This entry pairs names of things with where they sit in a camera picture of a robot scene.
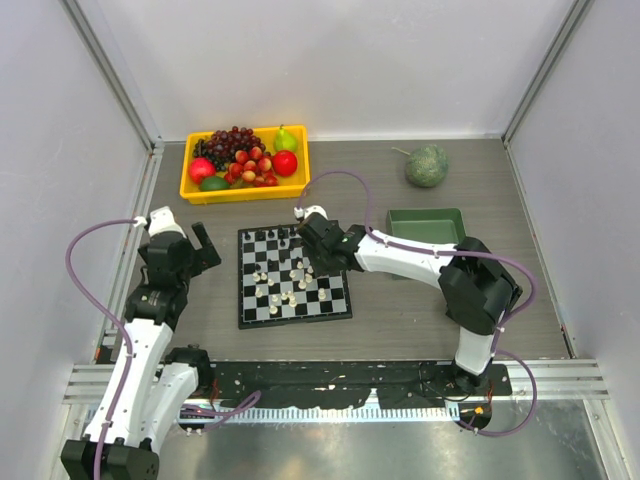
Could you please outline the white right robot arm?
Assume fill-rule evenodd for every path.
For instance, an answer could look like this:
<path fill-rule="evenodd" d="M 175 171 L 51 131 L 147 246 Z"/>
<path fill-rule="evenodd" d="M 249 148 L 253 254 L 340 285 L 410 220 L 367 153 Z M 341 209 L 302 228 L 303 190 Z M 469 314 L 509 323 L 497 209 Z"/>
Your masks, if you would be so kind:
<path fill-rule="evenodd" d="M 294 216 L 303 251 L 316 274 L 388 273 L 440 290 L 446 315 L 460 327 L 454 386 L 474 394 L 487 385 L 498 323 L 519 300 L 522 288 L 480 240 L 467 237 L 458 245 L 427 244 L 363 225 L 344 231 L 319 206 L 296 207 Z"/>

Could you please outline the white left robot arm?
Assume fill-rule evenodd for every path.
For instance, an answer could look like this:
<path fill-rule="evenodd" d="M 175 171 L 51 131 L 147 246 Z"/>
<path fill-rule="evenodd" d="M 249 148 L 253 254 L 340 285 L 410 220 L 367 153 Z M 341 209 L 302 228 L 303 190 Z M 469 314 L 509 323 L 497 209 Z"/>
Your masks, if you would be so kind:
<path fill-rule="evenodd" d="M 100 405 L 82 437 L 62 448 L 61 462 L 72 479 L 157 478 L 162 444 L 183 403 L 213 388 L 206 351 L 166 348 L 187 306 L 191 280 L 221 258 L 202 224 L 192 226 L 201 243 L 195 248 L 167 207 L 131 223 L 149 234 L 138 250 L 142 280 L 127 298 L 125 318 L 111 319 L 123 344 Z"/>

